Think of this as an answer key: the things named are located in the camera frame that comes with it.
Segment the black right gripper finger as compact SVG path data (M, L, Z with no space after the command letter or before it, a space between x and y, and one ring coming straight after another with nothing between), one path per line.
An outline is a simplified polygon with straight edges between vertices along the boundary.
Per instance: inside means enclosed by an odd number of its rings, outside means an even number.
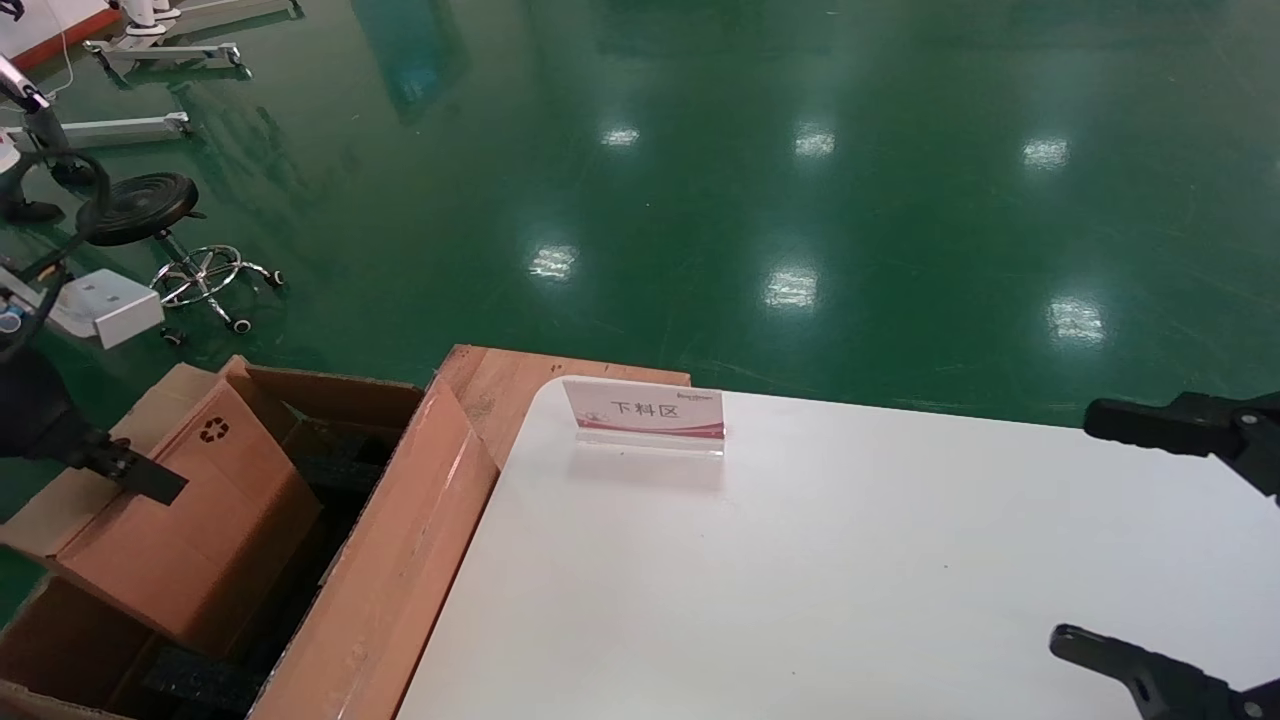
M1167 454L1213 456L1263 497L1279 497L1279 393L1226 398L1180 393L1164 406L1092 401L1083 430L1097 439Z
M1050 652L1123 684L1143 719L1279 717L1277 678L1238 691L1194 665L1069 624L1052 630Z

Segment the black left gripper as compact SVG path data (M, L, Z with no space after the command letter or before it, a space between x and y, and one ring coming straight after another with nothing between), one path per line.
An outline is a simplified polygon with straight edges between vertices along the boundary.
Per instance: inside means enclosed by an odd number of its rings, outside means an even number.
M188 480L90 423L60 373L36 348L3 361L1 456L90 468L124 491L172 506Z

